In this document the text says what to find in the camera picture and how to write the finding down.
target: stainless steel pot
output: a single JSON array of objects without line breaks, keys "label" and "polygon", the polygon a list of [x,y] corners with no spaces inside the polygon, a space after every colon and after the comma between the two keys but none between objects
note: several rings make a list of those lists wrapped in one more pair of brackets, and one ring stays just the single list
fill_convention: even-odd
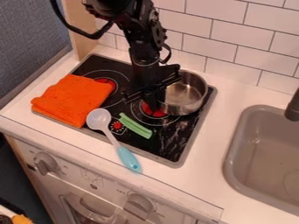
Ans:
[{"label": "stainless steel pot", "polygon": [[161,110],[168,115],[186,116],[197,111],[208,93],[205,80],[196,73],[180,70],[182,80],[169,85]]}]

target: black stovetop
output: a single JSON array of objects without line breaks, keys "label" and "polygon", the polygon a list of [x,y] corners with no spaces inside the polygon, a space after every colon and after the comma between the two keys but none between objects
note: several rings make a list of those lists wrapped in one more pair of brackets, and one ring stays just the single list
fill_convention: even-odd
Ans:
[{"label": "black stovetop", "polygon": [[[132,68],[129,64],[116,60],[90,55],[73,74],[93,78],[99,82],[109,82],[115,86],[115,91],[101,105],[107,109],[113,119],[109,125],[118,141],[126,144],[137,154],[158,162],[175,167],[175,163],[182,164],[191,148],[192,140],[198,134],[199,126],[206,114],[208,102],[212,102],[216,90],[209,87],[209,93],[204,105],[197,112],[186,116],[165,115],[162,112],[150,114],[142,100],[126,104],[122,99],[122,89],[129,85]],[[118,122],[120,113],[125,113],[134,121],[153,131],[151,139],[145,139],[127,129]]]}]

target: subway tile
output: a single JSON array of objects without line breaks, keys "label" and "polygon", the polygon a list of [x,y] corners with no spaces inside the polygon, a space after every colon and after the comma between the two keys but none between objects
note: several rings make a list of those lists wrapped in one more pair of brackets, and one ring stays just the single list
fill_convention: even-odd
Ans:
[{"label": "subway tile", "polygon": [[247,3],[233,0],[188,0],[187,13],[242,23]]},{"label": "subway tile", "polygon": [[295,77],[299,78],[299,68],[297,68],[297,70],[296,70]]},{"label": "subway tile", "polygon": [[263,50],[269,48],[273,33],[273,31],[221,21],[214,21],[212,26],[213,39]]},{"label": "subway tile", "polygon": [[247,47],[239,47],[236,63],[267,70],[274,73],[293,75],[299,59]]},{"label": "subway tile", "polygon": [[170,10],[170,11],[182,11],[184,12],[184,3],[186,0],[154,0],[155,7]]},{"label": "subway tile", "polygon": [[236,45],[226,44],[207,38],[184,35],[183,50],[190,53],[197,53],[220,60],[233,61],[236,49]]},{"label": "subway tile", "polygon": [[269,30],[299,34],[299,11],[250,3],[246,25]]},{"label": "subway tile", "polygon": [[284,8],[299,10],[299,1],[298,0],[287,0]]},{"label": "subway tile", "polygon": [[162,26],[177,32],[185,32],[201,37],[209,37],[212,20],[208,18],[195,17],[183,13],[160,10]]},{"label": "subway tile", "polygon": [[[166,54],[166,51],[162,51],[161,58],[165,58]],[[179,64],[183,69],[203,72],[205,57],[172,49],[172,57],[168,64]]]},{"label": "subway tile", "polygon": [[[101,18],[96,18],[96,19],[95,19],[95,26],[96,26],[96,28],[99,29],[99,30],[100,30],[100,28],[103,27],[103,25],[105,25],[106,23],[107,23],[107,21],[104,20],[104,19],[101,19]],[[114,25],[110,28],[110,30],[109,30],[108,32],[111,32],[111,33],[113,33],[113,34],[117,34],[117,35],[124,36],[123,31],[122,31],[120,28],[118,28],[118,26],[117,26],[116,24],[114,24]]]},{"label": "subway tile", "polygon": [[116,48],[122,51],[127,52],[129,49],[129,43],[125,37],[116,35]]},{"label": "subway tile", "polygon": [[106,32],[100,39],[99,44],[103,46],[110,46],[116,48],[115,35],[113,33]]},{"label": "subway tile", "polygon": [[168,39],[165,41],[171,48],[182,50],[183,34],[176,31],[167,31]]},{"label": "subway tile", "polygon": [[271,46],[271,52],[287,54],[299,58],[299,37],[277,32]]},{"label": "subway tile", "polygon": [[207,60],[205,72],[251,85],[256,85],[261,75],[261,70],[217,59]]},{"label": "subway tile", "polygon": [[273,6],[283,6],[284,0],[242,0],[244,2],[250,2],[250,3],[257,3],[257,4],[268,4]]},{"label": "subway tile", "polygon": [[259,87],[269,88],[285,94],[293,95],[299,87],[299,79],[279,75],[277,73],[263,72]]}]

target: faucet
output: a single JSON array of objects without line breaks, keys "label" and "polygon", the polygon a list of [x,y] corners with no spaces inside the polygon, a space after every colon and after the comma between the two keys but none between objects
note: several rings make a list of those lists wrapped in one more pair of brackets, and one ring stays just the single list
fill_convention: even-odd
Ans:
[{"label": "faucet", "polygon": [[287,119],[289,119],[292,122],[299,121],[299,88],[297,89],[292,100],[287,106],[284,115]]}]

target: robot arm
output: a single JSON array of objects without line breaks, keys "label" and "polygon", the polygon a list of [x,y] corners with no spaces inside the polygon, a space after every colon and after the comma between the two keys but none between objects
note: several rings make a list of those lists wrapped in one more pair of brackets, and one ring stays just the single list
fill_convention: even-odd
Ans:
[{"label": "robot arm", "polygon": [[[156,110],[157,100],[168,85],[179,80],[179,65],[166,64],[171,50],[165,44],[166,30],[161,26],[159,14],[151,0],[83,0],[87,11],[96,18],[108,21],[99,31],[86,33],[65,21],[56,0],[50,0],[54,11],[62,23],[73,32],[90,39],[99,39],[113,24],[123,30],[129,42],[129,54],[133,67],[131,88],[124,92],[127,102],[142,97]],[[166,59],[160,59],[163,47],[169,51]]]}]

